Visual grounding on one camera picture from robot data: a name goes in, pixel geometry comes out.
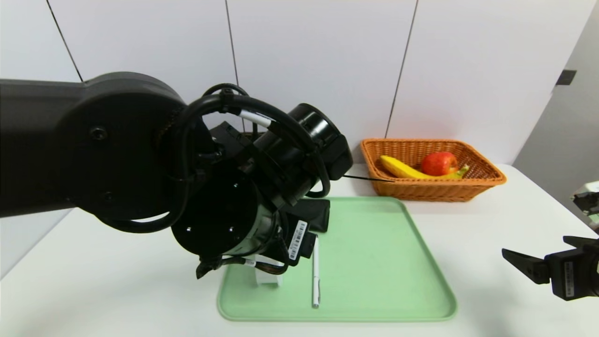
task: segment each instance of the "yellow banana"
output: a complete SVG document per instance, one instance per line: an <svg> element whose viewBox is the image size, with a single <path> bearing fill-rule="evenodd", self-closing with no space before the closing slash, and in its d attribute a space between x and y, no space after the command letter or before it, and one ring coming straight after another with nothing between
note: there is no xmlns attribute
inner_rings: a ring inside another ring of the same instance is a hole
<svg viewBox="0 0 599 337"><path fill-rule="evenodd" d="M393 173L394 176L398 178L409 179L462 179L462 177L470 169L468 165L464 165L464 167L454 173L446 174L444 176L429 176L428 174L424 174L411 168L410 166L393 157L380 156L380 161L389 172Z"/></svg>

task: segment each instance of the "white pen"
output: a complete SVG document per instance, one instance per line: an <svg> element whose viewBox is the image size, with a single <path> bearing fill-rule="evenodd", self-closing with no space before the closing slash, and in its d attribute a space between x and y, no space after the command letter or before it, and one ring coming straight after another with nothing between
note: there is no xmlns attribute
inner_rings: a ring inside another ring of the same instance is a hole
<svg viewBox="0 0 599 337"><path fill-rule="evenodd" d="M319 266L318 236L314 240L312 251L312 308L320 306L320 266Z"/></svg>

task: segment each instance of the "green tray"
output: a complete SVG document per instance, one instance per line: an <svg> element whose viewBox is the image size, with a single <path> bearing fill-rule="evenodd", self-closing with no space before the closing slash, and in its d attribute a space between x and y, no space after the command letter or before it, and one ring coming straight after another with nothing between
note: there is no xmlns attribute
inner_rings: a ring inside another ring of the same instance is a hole
<svg viewBox="0 0 599 337"><path fill-rule="evenodd" d="M320 308L312 261L302 258L281 287L256 284L254 268L232 265L219 291L232 321L441 321L457 304L406 207L389 197L330 198L319 234Z"/></svg>

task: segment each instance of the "barcode label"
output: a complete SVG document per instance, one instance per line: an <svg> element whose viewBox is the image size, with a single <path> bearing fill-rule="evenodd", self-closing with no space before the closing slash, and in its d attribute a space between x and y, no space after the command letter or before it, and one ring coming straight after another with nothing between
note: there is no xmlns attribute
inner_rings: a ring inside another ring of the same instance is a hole
<svg viewBox="0 0 599 337"><path fill-rule="evenodd" d="M564 263L564 273L565 296L574 297L574 263L572 261Z"/></svg>
<svg viewBox="0 0 599 337"><path fill-rule="evenodd" d="M305 229L307 227L308 223L301 220L299 220L297 226L295 226L294 236L289 244L289 259L295 260L298 257L301 241L304 238Z"/></svg>

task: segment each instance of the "white table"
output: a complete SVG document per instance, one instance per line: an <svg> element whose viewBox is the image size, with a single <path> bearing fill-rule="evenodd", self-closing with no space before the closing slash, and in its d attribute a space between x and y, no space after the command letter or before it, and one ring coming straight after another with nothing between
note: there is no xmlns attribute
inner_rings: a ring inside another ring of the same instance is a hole
<svg viewBox="0 0 599 337"><path fill-rule="evenodd" d="M569 248L563 235L595 234L515 168L499 168L508 183L468 203L406 202L458 299L452 320L227 321L216 309L223 270L196 280L196 257L170 230L121 233L75 209L2 280L0 335L597 336L599 299L565 302L501 257L502 248L543 257ZM367 181L344 178L333 182L331 195L374 191Z"/></svg>

